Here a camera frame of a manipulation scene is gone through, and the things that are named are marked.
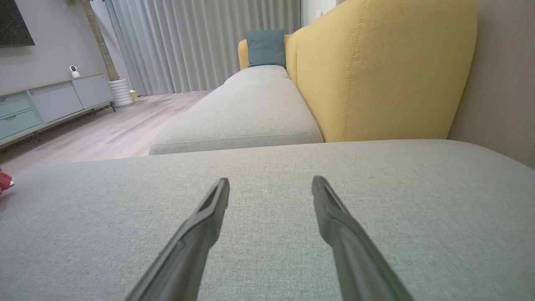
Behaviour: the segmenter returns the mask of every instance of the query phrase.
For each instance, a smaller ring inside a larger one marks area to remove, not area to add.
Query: security camera
[[[68,69],[72,71],[72,72],[71,72],[72,77],[78,77],[78,76],[80,76],[80,73],[77,71],[78,68],[76,68],[76,66],[71,65],[71,66],[68,67]]]

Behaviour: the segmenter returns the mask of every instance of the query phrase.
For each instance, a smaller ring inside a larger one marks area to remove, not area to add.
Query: red object
[[[8,189],[11,185],[12,177],[8,176],[5,172],[2,172],[0,168],[0,193]]]

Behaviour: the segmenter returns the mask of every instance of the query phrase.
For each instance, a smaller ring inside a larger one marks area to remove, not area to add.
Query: tv screen
[[[0,47],[30,45],[35,43],[15,0],[0,0]]]

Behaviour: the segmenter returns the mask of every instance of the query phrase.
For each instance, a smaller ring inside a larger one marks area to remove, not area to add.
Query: ribbed pot
[[[128,81],[126,78],[108,81],[110,85],[111,93],[113,94],[113,102],[116,107],[129,106],[134,101],[130,95],[130,89],[128,88]]]

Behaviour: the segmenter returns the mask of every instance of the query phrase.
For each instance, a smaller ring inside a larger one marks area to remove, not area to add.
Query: wooden floor
[[[41,142],[0,150],[0,166],[16,181],[17,174],[44,166],[146,156],[154,137],[209,93],[147,96],[117,112],[105,109],[41,134]]]

